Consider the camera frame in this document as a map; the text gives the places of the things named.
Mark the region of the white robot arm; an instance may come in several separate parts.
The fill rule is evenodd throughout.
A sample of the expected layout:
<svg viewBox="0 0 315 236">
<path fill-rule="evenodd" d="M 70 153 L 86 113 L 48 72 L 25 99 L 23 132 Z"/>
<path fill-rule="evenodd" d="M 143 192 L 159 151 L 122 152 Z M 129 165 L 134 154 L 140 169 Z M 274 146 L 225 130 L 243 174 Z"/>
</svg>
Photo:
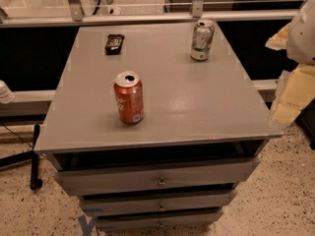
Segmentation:
<svg viewBox="0 0 315 236">
<path fill-rule="evenodd" d="M 272 121 L 287 127 L 315 98 L 315 0 L 307 0 L 265 46 L 284 49 L 298 63 L 292 72 L 281 75 L 272 106 Z"/>
</svg>

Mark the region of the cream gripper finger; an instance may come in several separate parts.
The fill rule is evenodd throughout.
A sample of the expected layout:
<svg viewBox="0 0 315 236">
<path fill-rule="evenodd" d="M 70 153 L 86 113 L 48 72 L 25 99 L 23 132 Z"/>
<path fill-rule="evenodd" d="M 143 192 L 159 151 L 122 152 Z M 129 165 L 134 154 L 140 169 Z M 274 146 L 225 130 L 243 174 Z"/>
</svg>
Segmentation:
<svg viewBox="0 0 315 236">
<path fill-rule="evenodd" d="M 290 24 L 286 24 L 267 40 L 265 46 L 273 50 L 287 50 L 289 29 Z"/>
<path fill-rule="evenodd" d="M 289 126 L 314 98 L 314 65 L 299 64 L 292 72 L 283 71 L 271 108 L 271 122 Z"/>
</svg>

